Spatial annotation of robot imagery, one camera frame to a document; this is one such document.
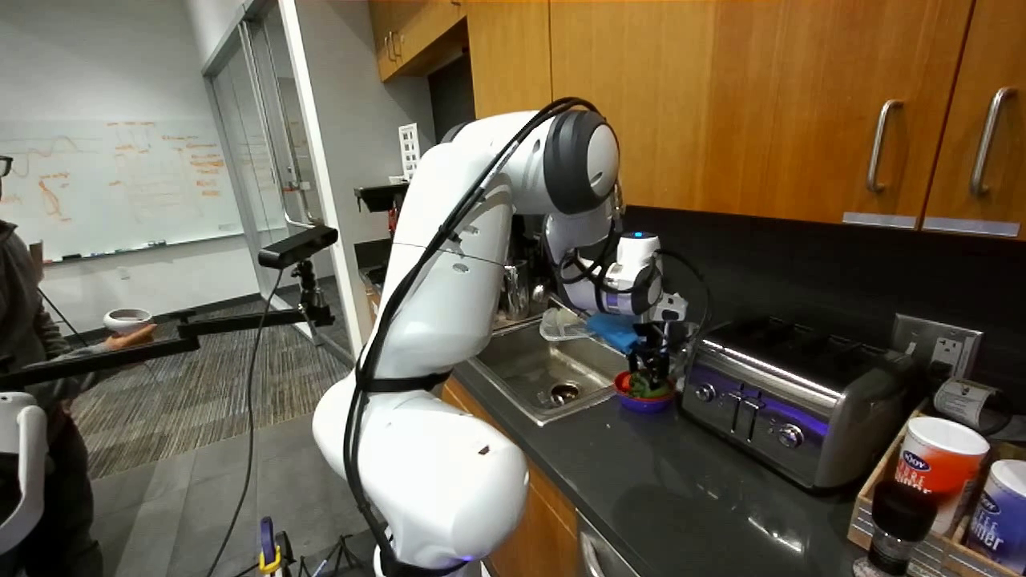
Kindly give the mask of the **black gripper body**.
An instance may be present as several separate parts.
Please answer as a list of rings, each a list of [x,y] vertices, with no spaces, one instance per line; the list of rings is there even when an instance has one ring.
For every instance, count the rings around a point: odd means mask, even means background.
[[[639,325],[639,343],[631,346],[631,366],[636,351],[650,351],[650,369],[659,369],[661,351],[680,351],[691,341],[686,327],[686,299],[680,292],[665,294]]]

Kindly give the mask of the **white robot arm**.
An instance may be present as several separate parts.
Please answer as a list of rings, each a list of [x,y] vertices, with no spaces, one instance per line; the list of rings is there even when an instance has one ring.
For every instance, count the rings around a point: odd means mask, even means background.
[[[570,307],[686,313],[659,240],[620,227],[620,139],[595,103],[484,114],[432,145],[403,193],[370,341],[312,417],[374,529],[375,577],[463,577],[524,520],[524,448],[437,395],[491,343],[520,214],[541,220]]]

